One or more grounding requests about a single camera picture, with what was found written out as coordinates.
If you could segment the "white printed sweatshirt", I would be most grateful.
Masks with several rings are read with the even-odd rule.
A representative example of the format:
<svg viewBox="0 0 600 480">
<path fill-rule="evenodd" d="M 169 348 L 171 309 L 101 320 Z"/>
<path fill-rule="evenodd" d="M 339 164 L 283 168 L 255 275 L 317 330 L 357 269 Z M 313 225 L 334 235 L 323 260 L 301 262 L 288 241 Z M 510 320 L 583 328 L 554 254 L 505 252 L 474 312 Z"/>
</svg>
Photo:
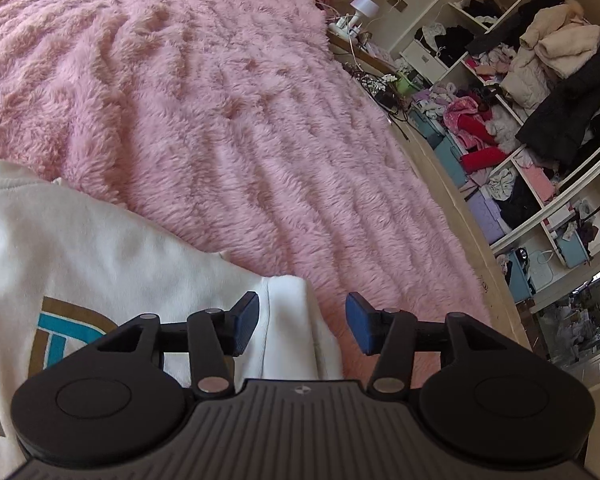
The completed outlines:
<svg viewBox="0 0 600 480">
<path fill-rule="evenodd" d="M 0 160 L 0 479 L 23 461 L 9 411 L 26 379 L 137 315 L 182 322 L 246 292 L 259 297 L 259 321 L 235 382 L 341 377 L 336 338 L 302 278 L 255 274 Z"/>
</svg>

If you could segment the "teal storage box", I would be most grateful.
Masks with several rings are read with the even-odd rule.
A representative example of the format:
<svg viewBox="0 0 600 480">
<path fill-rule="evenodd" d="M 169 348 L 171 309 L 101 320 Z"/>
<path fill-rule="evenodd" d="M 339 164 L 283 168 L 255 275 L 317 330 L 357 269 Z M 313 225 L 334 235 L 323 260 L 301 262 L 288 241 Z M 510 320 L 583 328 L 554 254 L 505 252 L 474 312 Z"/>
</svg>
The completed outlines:
<svg viewBox="0 0 600 480">
<path fill-rule="evenodd" d="M 408 118 L 410 118 L 411 123 L 429 144 L 430 148 L 434 150 L 438 161 L 455 186 L 461 188 L 465 185 L 468 177 L 462 166 L 460 166 L 460 152 L 457 151 L 451 139 L 436 128 L 429 118 L 416 108 L 410 109 Z"/>
</svg>

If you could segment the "red garment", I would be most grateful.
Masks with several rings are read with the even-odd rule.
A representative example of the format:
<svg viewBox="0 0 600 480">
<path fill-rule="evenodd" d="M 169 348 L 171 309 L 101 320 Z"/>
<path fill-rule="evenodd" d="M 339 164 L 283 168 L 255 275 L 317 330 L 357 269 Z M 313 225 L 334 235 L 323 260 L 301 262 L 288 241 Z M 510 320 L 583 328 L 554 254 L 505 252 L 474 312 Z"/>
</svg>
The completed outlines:
<svg viewBox="0 0 600 480">
<path fill-rule="evenodd" d="M 498 147 L 494 136 L 488 133 L 483 122 L 479 122 L 478 119 L 469 115 L 460 115 L 457 123 L 460 130 L 471 134 L 484 144 L 484 147 L 480 150 L 468 153 L 460 158 L 460 166 L 468 174 L 495 167 L 504 162 L 507 154 Z"/>
</svg>

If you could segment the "pink fluffy blanket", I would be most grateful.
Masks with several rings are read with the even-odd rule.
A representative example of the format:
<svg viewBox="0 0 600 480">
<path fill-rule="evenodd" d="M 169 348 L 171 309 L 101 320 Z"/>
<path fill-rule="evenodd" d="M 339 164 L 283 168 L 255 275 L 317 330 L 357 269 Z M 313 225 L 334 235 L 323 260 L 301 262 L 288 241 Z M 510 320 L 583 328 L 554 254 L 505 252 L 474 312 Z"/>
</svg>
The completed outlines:
<svg viewBox="0 0 600 480">
<path fill-rule="evenodd" d="M 486 321 L 482 287 L 313 0 L 0 0 L 0 159 L 310 282 L 353 377 L 360 292 Z"/>
</svg>

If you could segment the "black coat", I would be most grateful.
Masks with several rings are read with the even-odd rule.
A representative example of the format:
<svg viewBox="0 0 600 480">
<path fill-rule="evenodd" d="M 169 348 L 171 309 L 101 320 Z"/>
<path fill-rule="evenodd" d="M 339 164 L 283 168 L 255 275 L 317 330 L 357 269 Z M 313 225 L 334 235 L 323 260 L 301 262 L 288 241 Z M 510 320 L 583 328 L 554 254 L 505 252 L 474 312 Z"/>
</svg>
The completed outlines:
<svg viewBox="0 0 600 480">
<path fill-rule="evenodd" d="M 544 162 L 568 170 L 581 154 L 585 130 L 600 109 L 600 50 L 561 81 L 516 134 Z"/>
</svg>

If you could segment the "wooden bedside table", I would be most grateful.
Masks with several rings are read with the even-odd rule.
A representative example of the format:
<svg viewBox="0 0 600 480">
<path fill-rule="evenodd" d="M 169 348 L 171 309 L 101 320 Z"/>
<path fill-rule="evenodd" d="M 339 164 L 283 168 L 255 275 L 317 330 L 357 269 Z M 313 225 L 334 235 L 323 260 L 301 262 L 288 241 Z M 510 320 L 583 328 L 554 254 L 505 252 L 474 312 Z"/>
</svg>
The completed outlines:
<svg viewBox="0 0 600 480">
<path fill-rule="evenodd" d="M 379 58 L 356 46 L 351 39 L 342 39 L 334 32 L 326 32 L 329 49 L 342 68 L 366 89 L 396 91 L 399 76 Z"/>
</svg>

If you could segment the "white open wardrobe shelves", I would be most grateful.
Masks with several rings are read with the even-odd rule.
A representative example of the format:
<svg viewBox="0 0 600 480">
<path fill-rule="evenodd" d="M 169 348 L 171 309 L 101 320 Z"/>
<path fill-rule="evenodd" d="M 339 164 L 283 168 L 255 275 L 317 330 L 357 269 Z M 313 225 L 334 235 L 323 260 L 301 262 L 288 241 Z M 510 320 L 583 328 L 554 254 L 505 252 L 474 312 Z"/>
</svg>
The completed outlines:
<svg viewBox="0 0 600 480">
<path fill-rule="evenodd" d="M 538 309 L 600 266 L 600 0 L 436 0 L 396 47 L 429 142 L 509 288 Z"/>
</svg>

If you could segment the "white table lamp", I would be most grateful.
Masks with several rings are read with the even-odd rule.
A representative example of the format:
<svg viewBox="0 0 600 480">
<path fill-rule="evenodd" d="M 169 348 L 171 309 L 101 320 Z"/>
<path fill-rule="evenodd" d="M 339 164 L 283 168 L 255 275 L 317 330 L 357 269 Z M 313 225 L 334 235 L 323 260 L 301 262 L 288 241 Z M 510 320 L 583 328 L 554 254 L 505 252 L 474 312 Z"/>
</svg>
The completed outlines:
<svg viewBox="0 0 600 480">
<path fill-rule="evenodd" d="M 351 15 L 340 16 L 335 23 L 329 24 L 328 29 L 342 38 L 352 38 L 360 31 L 363 18 L 374 18 L 379 6 L 373 0 L 352 0 L 350 7 L 354 10 Z"/>
</svg>

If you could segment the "cream fleece jacket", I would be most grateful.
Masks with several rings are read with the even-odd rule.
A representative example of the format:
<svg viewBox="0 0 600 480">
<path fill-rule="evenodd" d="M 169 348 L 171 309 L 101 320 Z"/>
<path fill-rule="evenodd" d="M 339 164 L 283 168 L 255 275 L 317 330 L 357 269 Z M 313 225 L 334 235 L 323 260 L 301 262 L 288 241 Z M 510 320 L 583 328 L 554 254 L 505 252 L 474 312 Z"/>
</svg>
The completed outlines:
<svg viewBox="0 0 600 480">
<path fill-rule="evenodd" d="M 519 44 L 501 88 L 530 115 L 559 79 L 573 75 L 597 52 L 600 26 L 584 18 L 577 0 L 567 0 L 539 10 Z"/>
</svg>

